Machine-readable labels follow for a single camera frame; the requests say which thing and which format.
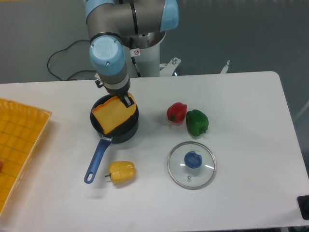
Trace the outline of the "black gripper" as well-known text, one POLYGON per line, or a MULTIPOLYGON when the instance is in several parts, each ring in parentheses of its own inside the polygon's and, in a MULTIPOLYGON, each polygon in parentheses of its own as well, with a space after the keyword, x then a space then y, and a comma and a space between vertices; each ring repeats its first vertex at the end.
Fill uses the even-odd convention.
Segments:
POLYGON ((130 88, 129 78, 110 78, 105 80, 96 79, 95 83, 98 88, 104 87, 109 94, 121 98, 121 102, 125 105, 126 108, 134 105, 134 100, 130 96, 128 96, 128 91, 130 88))

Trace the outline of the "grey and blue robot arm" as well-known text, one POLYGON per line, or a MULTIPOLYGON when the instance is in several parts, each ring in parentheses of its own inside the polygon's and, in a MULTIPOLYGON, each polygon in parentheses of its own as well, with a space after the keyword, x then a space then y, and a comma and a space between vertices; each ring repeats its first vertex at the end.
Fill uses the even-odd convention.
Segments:
POLYGON ((85 0, 84 8, 96 84, 130 107, 133 100, 128 95, 130 77, 123 39, 176 28, 178 4, 175 0, 85 0))

